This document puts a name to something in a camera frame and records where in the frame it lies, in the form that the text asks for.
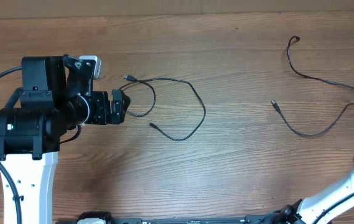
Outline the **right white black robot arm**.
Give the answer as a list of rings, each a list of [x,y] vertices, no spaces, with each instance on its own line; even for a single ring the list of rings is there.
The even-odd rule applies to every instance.
[[[354,207],[354,168],[321,193],[281,210],[274,223],[329,223]]]

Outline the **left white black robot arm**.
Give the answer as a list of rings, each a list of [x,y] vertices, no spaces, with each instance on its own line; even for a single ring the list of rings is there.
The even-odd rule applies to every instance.
[[[0,164],[5,223],[51,223],[62,136],[84,124],[120,124],[130,99],[95,91],[94,55],[24,57],[22,86],[0,110]]]

